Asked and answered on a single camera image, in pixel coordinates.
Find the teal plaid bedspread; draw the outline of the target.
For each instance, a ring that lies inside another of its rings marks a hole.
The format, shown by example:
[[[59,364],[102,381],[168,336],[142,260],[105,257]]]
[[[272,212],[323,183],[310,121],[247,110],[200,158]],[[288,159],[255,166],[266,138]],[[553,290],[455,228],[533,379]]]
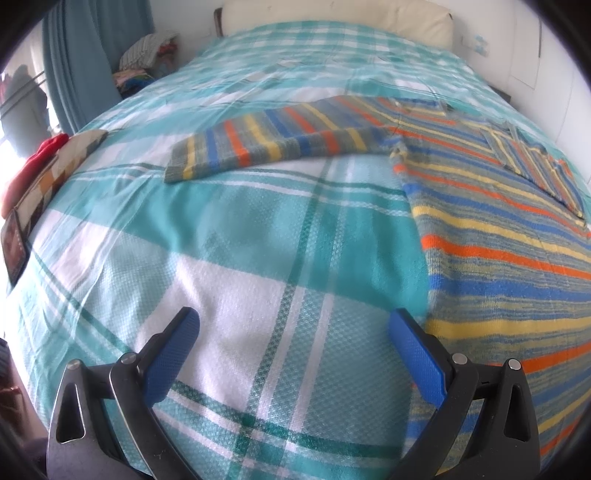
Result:
[[[545,134],[459,57],[338,22],[266,25],[95,118],[107,136],[29,240],[1,320],[48,422],[66,363],[110,363],[177,311],[200,335],[156,414],[205,479],[382,479],[411,385],[387,334],[428,274],[391,161],[310,159],[167,184],[173,146],[226,119],[337,95],[435,100]]]

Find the pile of clothes on stand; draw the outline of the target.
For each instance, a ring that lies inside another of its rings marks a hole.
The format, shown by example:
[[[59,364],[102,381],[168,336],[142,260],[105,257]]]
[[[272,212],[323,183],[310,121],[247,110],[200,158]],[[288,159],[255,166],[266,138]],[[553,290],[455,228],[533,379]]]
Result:
[[[140,38],[119,59],[113,80],[123,99],[174,73],[178,66],[177,33],[161,31]]]

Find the dark bedside table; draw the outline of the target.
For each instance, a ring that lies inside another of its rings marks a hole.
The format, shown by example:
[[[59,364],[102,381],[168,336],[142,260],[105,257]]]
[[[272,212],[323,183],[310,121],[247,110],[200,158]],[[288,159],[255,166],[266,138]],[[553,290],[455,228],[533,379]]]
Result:
[[[493,86],[493,85],[490,85],[490,88],[491,88],[491,89],[492,89],[492,90],[493,90],[493,91],[494,91],[494,92],[495,92],[495,93],[496,93],[498,96],[500,96],[500,97],[501,97],[501,98],[502,98],[502,99],[503,99],[503,100],[504,100],[506,103],[508,103],[508,104],[510,104],[510,103],[511,103],[511,96],[510,96],[508,93],[504,92],[504,91],[503,91],[503,90],[501,90],[501,89],[498,89],[498,88],[496,88],[496,87],[495,87],[495,86]]]

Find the white wardrobe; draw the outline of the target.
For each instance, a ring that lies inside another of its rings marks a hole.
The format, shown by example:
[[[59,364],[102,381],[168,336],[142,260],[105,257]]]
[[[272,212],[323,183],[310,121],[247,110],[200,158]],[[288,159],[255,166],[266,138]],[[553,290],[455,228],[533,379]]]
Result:
[[[523,1],[514,6],[508,87],[515,108],[572,162],[590,155],[590,88],[549,27]]]

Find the cream padded headboard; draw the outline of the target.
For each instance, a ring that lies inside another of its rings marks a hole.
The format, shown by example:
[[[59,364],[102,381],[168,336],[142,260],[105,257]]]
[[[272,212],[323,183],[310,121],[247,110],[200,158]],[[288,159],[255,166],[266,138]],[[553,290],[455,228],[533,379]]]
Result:
[[[228,1],[214,10],[213,18],[221,37],[283,22],[335,21],[388,31],[439,49],[451,51],[454,45],[452,13],[430,1]]]

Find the wall socket with blue sticker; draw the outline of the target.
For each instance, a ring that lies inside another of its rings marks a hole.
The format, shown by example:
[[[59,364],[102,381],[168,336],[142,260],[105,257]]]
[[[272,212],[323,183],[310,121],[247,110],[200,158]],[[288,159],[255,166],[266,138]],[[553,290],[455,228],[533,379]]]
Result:
[[[468,35],[462,35],[461,45],[483,57],[487,57],[489,55],[488,42],[480,35],[475,35],[472,37]]]

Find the red cloth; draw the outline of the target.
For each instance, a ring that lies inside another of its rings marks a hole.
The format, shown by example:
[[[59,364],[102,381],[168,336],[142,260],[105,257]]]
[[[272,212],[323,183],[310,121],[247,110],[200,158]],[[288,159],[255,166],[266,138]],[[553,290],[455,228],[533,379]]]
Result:
[[[25,162],[21,170],[10,181],[2,198],[1,216],[7,219],[9,212],[18,203],[32,182],[48,165],[55,154],[69,141],[66,133],[60,133],[44,140],[37,151]]]

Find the checkered cushion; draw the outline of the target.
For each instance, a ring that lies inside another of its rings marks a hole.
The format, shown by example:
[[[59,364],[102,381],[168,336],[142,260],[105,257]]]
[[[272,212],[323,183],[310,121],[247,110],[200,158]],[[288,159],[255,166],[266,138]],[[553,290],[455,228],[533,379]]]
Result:
[[[48,165],[32,182],[12,210],[18,216],[20,228],[28,236],[65,181],[106,139],[108,132],[94,129],[71,136]]]

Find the striped knit sweater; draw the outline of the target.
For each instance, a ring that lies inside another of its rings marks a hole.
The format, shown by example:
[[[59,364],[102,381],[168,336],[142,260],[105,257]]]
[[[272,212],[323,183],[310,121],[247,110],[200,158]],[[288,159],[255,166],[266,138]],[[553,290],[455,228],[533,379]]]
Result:
[[[555,458],[590,401],[590,232],[565,161],[438,102],[341,95],[193,133],[164,179],[346,154],[391,158],[426,256],[428,331],[486,363],[517,356]]]

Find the blue curtain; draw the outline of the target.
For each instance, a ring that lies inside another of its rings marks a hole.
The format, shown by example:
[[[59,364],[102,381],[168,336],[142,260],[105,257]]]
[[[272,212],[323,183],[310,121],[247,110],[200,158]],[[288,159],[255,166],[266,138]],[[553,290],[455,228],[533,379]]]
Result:
[[[78,132],[121,101],[119,59],[153,31],[147,1],[59,1],[45,15],[45,78],[62,131]]]

